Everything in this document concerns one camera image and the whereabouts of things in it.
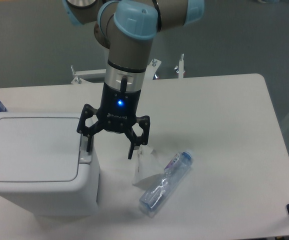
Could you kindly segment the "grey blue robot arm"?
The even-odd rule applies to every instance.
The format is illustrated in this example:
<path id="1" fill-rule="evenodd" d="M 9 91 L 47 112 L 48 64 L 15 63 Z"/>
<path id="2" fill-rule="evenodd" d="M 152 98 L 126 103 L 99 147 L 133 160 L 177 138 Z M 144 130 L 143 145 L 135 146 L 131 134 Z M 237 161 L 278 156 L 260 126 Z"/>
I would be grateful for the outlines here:
<path id="1" fill-rule="evenodd" d="M 150 117 L 137 116 L 149 56 L 157 33 L 200 20 L 202 0 L 65 0 L 65 11 L 75 25 L 95 23 L 94 36 L 108 49 L 99 108 L 85 104 L 77 132 L 88 139 L 100 131 L 124 134 L 128 156 L 147 145 Z"/>

